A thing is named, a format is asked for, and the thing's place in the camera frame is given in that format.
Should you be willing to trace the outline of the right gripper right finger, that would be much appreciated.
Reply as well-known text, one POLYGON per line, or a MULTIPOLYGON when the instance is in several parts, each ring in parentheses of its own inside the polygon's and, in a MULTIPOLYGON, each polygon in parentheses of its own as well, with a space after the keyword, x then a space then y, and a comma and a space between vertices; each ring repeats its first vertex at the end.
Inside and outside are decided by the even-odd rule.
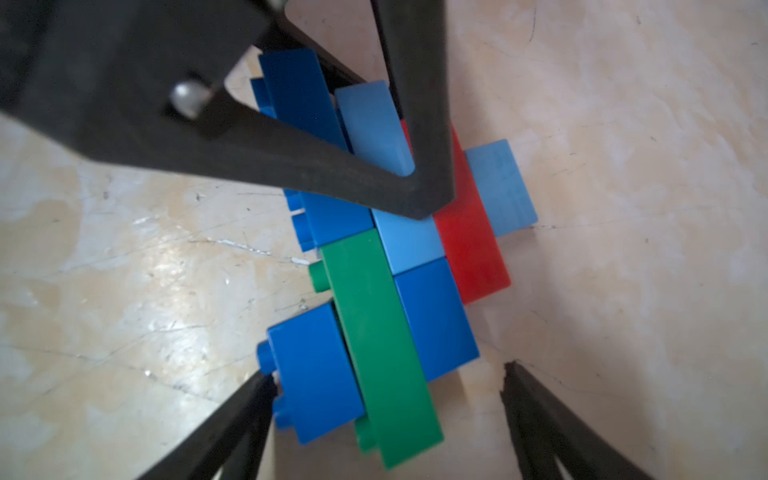
POLYGON ((505 365, 500 392, 524 479, 647 479, 519 362, 505 365))

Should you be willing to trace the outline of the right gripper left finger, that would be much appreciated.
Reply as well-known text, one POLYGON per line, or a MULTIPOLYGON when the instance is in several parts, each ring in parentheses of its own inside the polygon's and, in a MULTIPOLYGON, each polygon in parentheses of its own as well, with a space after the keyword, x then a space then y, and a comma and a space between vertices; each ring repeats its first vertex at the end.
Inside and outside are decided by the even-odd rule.
POLYGON ((254 479, 272 421, 277 386, 258 371, 143 479, 254 479))

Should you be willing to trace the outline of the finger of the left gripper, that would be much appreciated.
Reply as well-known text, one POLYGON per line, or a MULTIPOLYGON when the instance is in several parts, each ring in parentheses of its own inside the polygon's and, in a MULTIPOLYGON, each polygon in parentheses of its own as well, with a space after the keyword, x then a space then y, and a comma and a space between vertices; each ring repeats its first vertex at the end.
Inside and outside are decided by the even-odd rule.
MULTIPOLYGON (((224 81, 251 46, 311 46, 282 1, 5 1, 1 109, 95 161, 287 188, 302 184, 288 126, 224 81)), ((446 8, 372 5, 415 170, 350 153, 322 160, 320 193, 412 219, 456 195, 446 8)))

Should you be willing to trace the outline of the green lego brick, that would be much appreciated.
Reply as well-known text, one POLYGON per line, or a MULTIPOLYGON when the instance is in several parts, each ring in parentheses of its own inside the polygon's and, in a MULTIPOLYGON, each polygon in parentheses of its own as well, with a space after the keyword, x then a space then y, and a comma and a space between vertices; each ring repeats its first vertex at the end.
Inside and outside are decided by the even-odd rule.
POLYGON ((355 422, 364 452, 393 469, 444 435, 376 229, 326 244, 308 268, 330 291, 365 406, 355 422))

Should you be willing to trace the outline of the red lego brick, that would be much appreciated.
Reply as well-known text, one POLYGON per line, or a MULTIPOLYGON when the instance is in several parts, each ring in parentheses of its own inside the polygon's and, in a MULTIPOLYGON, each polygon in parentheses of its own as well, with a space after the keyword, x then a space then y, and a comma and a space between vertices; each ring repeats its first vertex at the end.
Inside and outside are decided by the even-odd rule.
POLYGON ((467 305, 509 287, 511 278, 456 134, 452 147, 456 197, 434 221, 459 296, 467 305))

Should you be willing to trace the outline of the light blue small lego brick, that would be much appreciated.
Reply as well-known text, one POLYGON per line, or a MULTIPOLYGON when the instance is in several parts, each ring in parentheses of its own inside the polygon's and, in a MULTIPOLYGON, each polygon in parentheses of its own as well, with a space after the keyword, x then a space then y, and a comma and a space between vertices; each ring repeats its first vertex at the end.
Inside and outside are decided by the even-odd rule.
POLYGON ((494 235, 528 228, 538 221, 509 142, 499 140, 465 151, 494 235))

